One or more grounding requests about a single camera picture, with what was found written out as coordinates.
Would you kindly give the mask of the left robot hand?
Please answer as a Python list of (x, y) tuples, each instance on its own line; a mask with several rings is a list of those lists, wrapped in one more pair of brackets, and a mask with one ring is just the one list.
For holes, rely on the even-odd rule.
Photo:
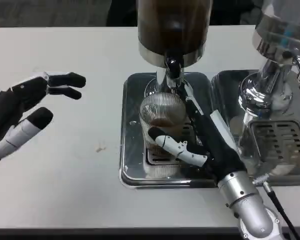
[(47, 95), (79, 100), (82, 97), (79, 89), (85, 85), (86, 78), (75, 72), (42, 72), (6, 90), (0, 89), (0, 161), (45, 129), (54, 117), (46, 107), (39, 107), (26, 118), (23, 118), (24, 113)]

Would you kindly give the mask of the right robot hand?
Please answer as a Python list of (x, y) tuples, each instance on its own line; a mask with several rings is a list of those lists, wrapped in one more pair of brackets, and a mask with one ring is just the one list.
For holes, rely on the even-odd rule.
[(217, 109), (211, 113), (202, 110), (188, 83), (182, 83), (176, 93), (185, 103), (192, 129), (202, 144), (176, 141), (159, 127), (151, 127), (148, 130), (152, 140), (177, 159), (203, 168), (216, 184), (229, 174), (246, 173), (247, 168), (232, 143), (231, 132), (220, 112)]

